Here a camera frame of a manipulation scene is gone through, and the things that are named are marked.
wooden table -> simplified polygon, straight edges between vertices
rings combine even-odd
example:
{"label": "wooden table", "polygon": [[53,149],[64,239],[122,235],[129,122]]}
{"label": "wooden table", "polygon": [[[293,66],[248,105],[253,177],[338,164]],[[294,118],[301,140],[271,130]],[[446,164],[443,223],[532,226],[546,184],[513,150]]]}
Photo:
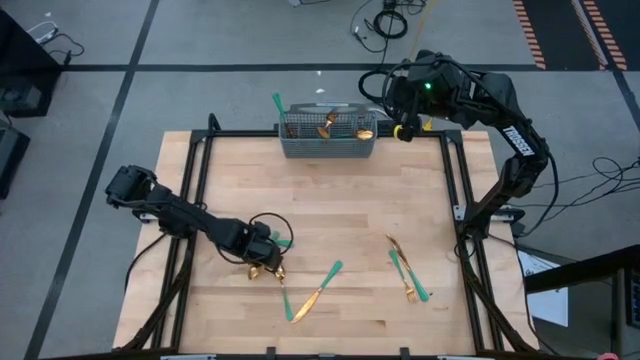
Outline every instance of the wooden table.
{"label": "wooden table", "polygon": [[[156,174],[175,193],[180,190],[189,135],[166,133],[160,150]],[[485,132],[463,136],[479,199],[497,180],[489,138]],[[457,188],[462,189],[459,181]],[[290,160],[284,158],[277,138],[215,138],[204,199],[208,211],[219,217],[248,221],[257,213],[273,211],[291,222],[295,245],[284,265],[294,313],[336,260],[344,267],[307,317],[291,325],[277,280],[264,275],[249,281],[246,266],[222,260],[200,234],[180,352],[262,354],[275,346],[279,354],[397,355],[399,347],[409,347],[412,355],[474,354],[437,139],[379,139],[366,160]],[[287,236],[280,222],[264,221]],[[385,232],[400,242],[432,293],[427,303],[407,302],[387,253]],[[505,224],[493,224],[491,233],[510,239]],[[158,234],[157,224],[143,225],[137,251]],[[130,340],[157,304],[168,246],[168,240],[158,245],[133,270],[115,346]],[[527,326],[513,248],[490,239],[485,248],[496,303],[523,338],[537,347]],[[478,304],[485,347],[491,348],[486,312]],[[171,309],[165,344],[173,316]]]}

white paper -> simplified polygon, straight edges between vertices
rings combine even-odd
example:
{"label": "white paper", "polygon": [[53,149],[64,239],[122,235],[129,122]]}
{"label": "white paper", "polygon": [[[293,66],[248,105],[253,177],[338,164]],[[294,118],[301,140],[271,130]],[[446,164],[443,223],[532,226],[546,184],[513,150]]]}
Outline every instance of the white paper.
{"label": "white paper", "polygon": [[[518,251],[525,276],[558,267],[551,261]],[[569,291],[567,288],[527,295],[531,316],[564,327],[569,326]]]}

black metal frame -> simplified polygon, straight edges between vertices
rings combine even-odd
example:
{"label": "black metal frame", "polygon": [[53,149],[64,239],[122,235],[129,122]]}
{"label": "black metal frame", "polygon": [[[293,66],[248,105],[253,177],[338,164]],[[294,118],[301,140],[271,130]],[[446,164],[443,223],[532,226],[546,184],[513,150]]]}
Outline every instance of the black metal frame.
{"label": "black metal frame", "polygon": [[[391,121],[381,121],[378,125],[378,136],[379,137],[391,137],[393,136],[393,126],[394,124]],[[210,154],[212,150],[213,139],[215,137],[277,137],[277,125],[274,126],[274,130],[221,130],[218,121],[215,116],[211,114],[209,116],[209,128],[206,130],[193,130],[191,132],[191,138],[189,140],[189,150],[187,152],[186,166],[185,172],[183,174],[182,188],[180,191],[180,196],[182,198],[187,198],[189,195],[189,185],[192,178],[193,167],[195,163],[195,157],[198,145],[204,140],[204,152],[202,156],[202,161],[200,164],[200,173],[198,176],[197,188],[196,188],[196,196],[195,203],[201,203],[204,197],[204,190],[207,180],[207,173],[210,162]],[[458,200],[458,192],[456,189],[455,183],[455,175],[453,172],[453,165],[451,161],[451,155],[449,152],[449,144],[453,144],[457,159],[458,159],[458,167],[460,170],[461,182],[464,191],[464,199],[467,204],[470,204],[473,201],[473,192],[471,188],[471,179],[469,177],[469,171],[467,168],[466,155],[464,152],[464,145],[462,140],[462,134],[459,130],[450,130],[450,131],[430,131],[424,132],[416,135],[417,137],[426,137],[426,138],[437,138],[440,141],[440,148],[442,151],[442,159],[444,164],[444,173],[447,182],[447,190],[449,194],[449,200],[451,205],[451,215],[453,219],[453,225],[456,229],[456,241],[459,244],[459,254],[462,258],[468,258],[469,253],[466,247],[467,239],[463,237],[461,232],[459,231],[458,222],[456,220],[454,214],[454,206],[459,205]],[[180,347],[180,337],[182,334],[182,326],[184,324],[184,316],[186,312],[186,304],[187,304],[187,295],[189,289],[189,278],[191,275],[191,269],[193,265],[193,253],[195,251],[195,242],[196,235],[187,239],[187,246],[185,249],[185,257],[182,264],[182,269],[186,268],[186,272],[184,273],[186,279],[179,279],[176,277],[174,280],[176,262],[178,259],[178,253],[180,248],[180,239],[172,239],[171,245],[169,249],[169,254],[167,258],[167,265],[165,268],[165,275],[163,279],[163,286],[161,292],[161,302],[152,314],[152,318],[154,316],[158,317],[157,322],[152,322],[156,324],[153,326],[155,330],[153,331],[153,339],[151,340],[151,346],[148,349],[142,349],[144,344],[147,342],[148,337],[151,335],[149,331],[146,338],[137,339],[135,347],[129,347],[126,349],[115,349],[111,353],[104,354],[89,354],[89,355],[79,355],[79,356],[70,356],[70,357],[62,357],[55,358],[56,360],[106,360],[106,359],[120,359],[120,360],[158,360],[161,355],[177,355],[178,349]],[[476,261],[478,263],[478,270],[480,274],[480,279],[482,281],[483,287],[493,298],[493,292],[491,287],[491,279],[487,266],[486,255],[484,251],[483,242],[481,240],[474,241],[474,246],[476,249]],[[166,312],[166,308],[168,304],[172,303],[173,296],[170,293],[170,289],[175,290],[176,283],[181,281],[178,300],[177,300],[177,309],[176,316],[174,319],[174,323],[172,326],[171,333],[171,341],[170,346],[161,348],[162,344],[162,335],[164,329],[164,314]],[[487,349],[484,345],[484,339],[482,335],[482,327],[480,322],[480,317],[478,313],[478,307],[476,302],[476,295],[471,289],[471,287],[467,284],[467,282],[463,282],[465,287],[465,296],[467,300],[467,309],[469,313],[469,322],[471,327],[471,332],[473,335],[474,348],[477,356],[483,357],[493,357],[494,359],[550,359],[550,360],[576,360],[580,358],[571,358],[564,356],[554,356],[554,355],[546,355],[546,354],[535,354],[535,353],[521,353],[521,352],[508,352],[504,351],[504,345],[502,342],[501,332],[496,325],[494,319],[489,317],[489,326],[492,335],[492,343],[493,350]],[[216,354],[215,359],[217,360],[235,360],[235,359],[246,359],[246,360],[275,360],[277,359],[290,359],[290,360],[303,360],[303,359],[313,359],[317,357],[318,359],[322,357],[327,357],[327,355],[277,355],[276,349],[273,347],[267,348],[265,354],[255,354],[255,355],[245,355],[245,354]],[[334,359],[344,359],[344,360],[364,360],[364,359],[377,359],[377,360],[431,360],[438,359],[438,356],[414,356],[410,355],[408,348],[400,348],[399,355],[383,355],[383,356],[368,356],[368,355],[331,355],[330,357]]]}

wire mesh basket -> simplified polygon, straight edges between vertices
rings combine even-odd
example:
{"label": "wire mesh basket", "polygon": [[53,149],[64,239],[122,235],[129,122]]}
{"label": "wire mesh basket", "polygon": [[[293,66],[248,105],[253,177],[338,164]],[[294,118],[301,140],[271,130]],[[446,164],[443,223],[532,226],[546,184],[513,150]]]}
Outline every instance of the wire mesh basket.
{"label": "wire mesh basket", "polygon": [[[373,136],[361,140],[359,131]],[[368,158],[378,127],[375,113],[361,104],[294,104],[280,118],[279,135],[287,158]]]}

gold spoon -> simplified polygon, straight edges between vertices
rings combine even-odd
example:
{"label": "gold spoon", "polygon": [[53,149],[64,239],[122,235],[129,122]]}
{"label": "gold spoon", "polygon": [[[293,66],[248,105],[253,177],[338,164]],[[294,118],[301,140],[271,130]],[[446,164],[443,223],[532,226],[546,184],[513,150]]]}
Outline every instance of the gold spoon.
{"label": "gold spoon", "polygon": [[289,298],[287,297],[287,290],[284,288],[284,277],[286,276],[286,272],[284,271],[284,267],[282,265],[278,266],[278,269],[274,273],[276,278],[280,280],[280,286],[282,287],[282,298],[284,299],[284,313],[287,317],[287,321],[293,320],[293,311],[291,311],[291,305],[289,304]]}
{"label": "gold spoon", "polygon": [[338,113],[337,112],[330,112],[327,114],[327,123],[324,124],[324,127],[317,127],[316,130],[318,130],[318,134],[320,135],[320,137],[324,138],[324,139],[328,139],[331,137],[331,135],[329,135],[329,131],[327,131],[327,129],[329,128],[329,126],[331,126],[331,124],[333,124],[334,122],[336,122],[336,119],[338,118]]}
{"label": "gold spoon", "polygon": [[356,137],[358,140],[371,140],[373,138],[373,131],[360,129],[356,131]]}
{"label": "gold spoon", "polygon": [[260,275],[260,269],[262,267],[261,266],[251,266],[249,268],[249,272],[247,273],[247,276],[249,277],[249,280],[253,280],[255,278],[258,277],[258,275]]}

